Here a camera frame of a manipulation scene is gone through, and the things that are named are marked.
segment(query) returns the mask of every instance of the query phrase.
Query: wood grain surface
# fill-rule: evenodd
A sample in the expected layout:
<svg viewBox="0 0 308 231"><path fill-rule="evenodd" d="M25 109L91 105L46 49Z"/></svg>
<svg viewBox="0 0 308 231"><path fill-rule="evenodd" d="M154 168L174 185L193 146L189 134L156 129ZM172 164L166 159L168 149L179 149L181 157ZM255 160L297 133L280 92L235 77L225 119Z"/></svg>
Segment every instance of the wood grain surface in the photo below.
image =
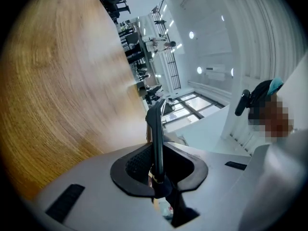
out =
<svg viewBox="0 0 308 231"><path fill-rule="evenodd" d="M31 0L0 67L1 156L27 199L81 160L146 142L145 110L99 0Z"/></svg>

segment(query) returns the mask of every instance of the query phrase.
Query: black metal railing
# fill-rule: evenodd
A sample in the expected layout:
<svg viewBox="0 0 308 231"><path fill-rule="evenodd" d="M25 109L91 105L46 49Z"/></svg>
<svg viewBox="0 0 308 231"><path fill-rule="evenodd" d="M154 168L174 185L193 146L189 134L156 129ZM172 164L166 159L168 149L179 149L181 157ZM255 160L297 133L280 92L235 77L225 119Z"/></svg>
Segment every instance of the black metal railing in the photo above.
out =
<svg viewBox="0 0 308 231"><path fill-rule="evenodd" d="M163 2L164 1L161 1L159 3L158 9L156 11L151 12L153 21L161 21L160 10L162 8ZM156 24L156 28L158 30L159 36L165 38L167 41L170 42L170 38L169 38L169 35L168 35L168 30L167 30L168 28L166 28L165 24ZM181 89L177 63L175 61L172 49L165 50L163 52L163 56L165 57L167 65L168 65L168 70L169 70L169 73L170 73L173 90Z"/></svg>

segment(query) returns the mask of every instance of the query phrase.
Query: recessed light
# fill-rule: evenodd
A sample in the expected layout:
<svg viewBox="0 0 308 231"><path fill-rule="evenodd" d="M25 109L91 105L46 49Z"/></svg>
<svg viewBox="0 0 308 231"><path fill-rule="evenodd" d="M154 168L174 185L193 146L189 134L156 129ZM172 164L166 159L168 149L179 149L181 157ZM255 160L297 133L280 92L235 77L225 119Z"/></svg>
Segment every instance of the recessed light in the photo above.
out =
<svg viewBox="0 0 308 231"><path fill-rule="evenodd" d="M193 33L193 32L190 32L190 33L189 33L189 37L190 37L191 39L193 39L194 33Z"/></svg>
<svg viewBox="0 0 308 231"><path fill-rule="evenodd" d="M202 67L198 67L197 72L198 72L198 74L202 74Z"/></svg>

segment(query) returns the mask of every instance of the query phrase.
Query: black rubber pad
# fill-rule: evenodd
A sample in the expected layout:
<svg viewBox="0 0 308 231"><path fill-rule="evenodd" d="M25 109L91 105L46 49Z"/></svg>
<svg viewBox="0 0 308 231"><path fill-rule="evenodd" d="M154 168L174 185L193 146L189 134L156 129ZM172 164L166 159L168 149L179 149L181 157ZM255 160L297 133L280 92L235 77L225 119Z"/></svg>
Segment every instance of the black rubber pad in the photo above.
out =
<svg viewBox="0 0 308 231"><path fill-rule="evenodd" d="M77 184L70 185L49 207L46 214L62 223L84 189L85 187Z"/></svg>
<svg viewBox="0 0 308 231"><path fill-rule="evenodd" d="M245 170L246 167L247 167L246 164L239 164L239 163L235 163L235 162L227 162L225 165L229 166L229 167L237 168L237 169L240 169L240 170Z"/></svg>

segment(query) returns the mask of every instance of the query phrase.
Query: window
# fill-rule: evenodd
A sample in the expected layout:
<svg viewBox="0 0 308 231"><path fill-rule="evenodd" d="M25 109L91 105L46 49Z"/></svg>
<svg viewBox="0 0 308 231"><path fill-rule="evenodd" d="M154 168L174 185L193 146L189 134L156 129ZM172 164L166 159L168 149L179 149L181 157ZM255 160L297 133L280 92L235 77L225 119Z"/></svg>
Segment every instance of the window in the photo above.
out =
<svg viewBox="0 0 308 231"><path fill-rule="evenodd" d="M173 112L163 117L167 132L174 132L204 117L210 116L224 106L197 93L190 93L172 101Z"/></svg>

